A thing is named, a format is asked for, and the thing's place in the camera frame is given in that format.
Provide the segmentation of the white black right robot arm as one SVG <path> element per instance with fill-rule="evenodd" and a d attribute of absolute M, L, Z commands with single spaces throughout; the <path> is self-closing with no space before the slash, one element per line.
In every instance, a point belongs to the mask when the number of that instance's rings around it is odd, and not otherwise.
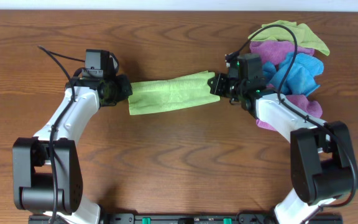
<path fill-rule="evenodd" d="M 305 113 L 264 78 L 229 78 L 219 74 L 207 81 L 210 92 L 241 104 L 290 143 L 292 190 L 272 214 L 251 223 L 311 223 L 325 208 L 343 207 L 358 189 L 358 169 L 347 126 L 328 123 Z"/>

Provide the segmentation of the light green microfiber cloth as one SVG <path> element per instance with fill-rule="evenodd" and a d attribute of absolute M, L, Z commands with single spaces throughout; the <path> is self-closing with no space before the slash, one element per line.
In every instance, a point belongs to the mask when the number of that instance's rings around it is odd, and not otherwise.
<path fill-rule="evenodd" d="M 163 113 L 218 102 L 220 97 L 211 94 L 208 85 L 214 76 L 204 71 L 171 80 L 132 83 L 129 114 Z"/>

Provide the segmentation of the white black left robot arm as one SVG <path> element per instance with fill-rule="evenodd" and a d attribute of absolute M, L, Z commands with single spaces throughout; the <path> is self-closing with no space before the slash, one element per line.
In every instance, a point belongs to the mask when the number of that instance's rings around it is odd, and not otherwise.
<path fill-rule="evenodd" d="M 73 77 L 48 123 L 12 147 L 14 204 L 32 212 L 29 223 L 113 223 L 100 205 L 83 194 L 76 147 L 88 123 L 104 106 L 132 95 L 126 75 Z"/>

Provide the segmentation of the olive green microfiber cloth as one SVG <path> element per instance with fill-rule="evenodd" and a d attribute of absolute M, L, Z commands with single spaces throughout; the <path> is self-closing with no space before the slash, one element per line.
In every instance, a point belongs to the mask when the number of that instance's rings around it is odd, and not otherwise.
<path fill-rule="evenodd" d="M 249 35 L 248 39 L 262 30 L 264 27 L 272 25 L 284 26 L 291 30 L 296 37 L 298 46 L 300 47 L 315 49 L 325 56 L 329 56 L 331 53 L 328 46 L 309 28 L 308 25 L 304 23 L 298 24 L 297 22 L 278 20 L 269 24 L 263 24 L 259 30 Z M 276 42 L 287 41 L 291 42 L 292 44 L 294 43 L 293 37 L 289 31 L 280 27 L 271 27 L 263 30 L 252 39 L 254 42 L 263 42 L 267 40 Z"/>

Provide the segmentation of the purple microfiber cloth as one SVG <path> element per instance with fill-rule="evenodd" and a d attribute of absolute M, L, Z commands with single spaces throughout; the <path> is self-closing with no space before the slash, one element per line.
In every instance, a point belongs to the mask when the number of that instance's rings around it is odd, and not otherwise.
<path fill-rule="evenodd" d="M 321 105 L 317 101 L 310 101 L 305 95 L 287 95 L 286 98 L 289 102 L 316 118 L 320 118 L 323 115 Z M 274 127 L 259 119 L 256 120 L 256 125 L 263 129 L 276 131 Z"/>
<path fill-rule="evenodd" d="M 262 64 L 270 62 L 273 65 L 282 63 L 287 54 L 295 52 L 295 45 L 290 41 L 252 41 L 250 43 L 250 51 L 253 54 L 259 54 Z"/>

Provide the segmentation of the blue microfiber cloth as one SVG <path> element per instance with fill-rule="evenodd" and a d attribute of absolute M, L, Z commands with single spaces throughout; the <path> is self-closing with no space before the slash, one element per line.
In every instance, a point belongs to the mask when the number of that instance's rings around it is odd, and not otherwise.
<path fill-rule="evenodd" d="M 263 74 L 269 85 L 276 90 L 290 66 L 293 59 L 293 52 L 287 53 L 284 61 L 278 65 L 278 69 L 272 62 L 266 62 L 262 66 Z M 308 96 L 320 87 L 314 78 L 324 71 L 324 64 L 316 57 L 298 53 L 283 85 L 281 93 L 284 95 L 305 95 Z"/>

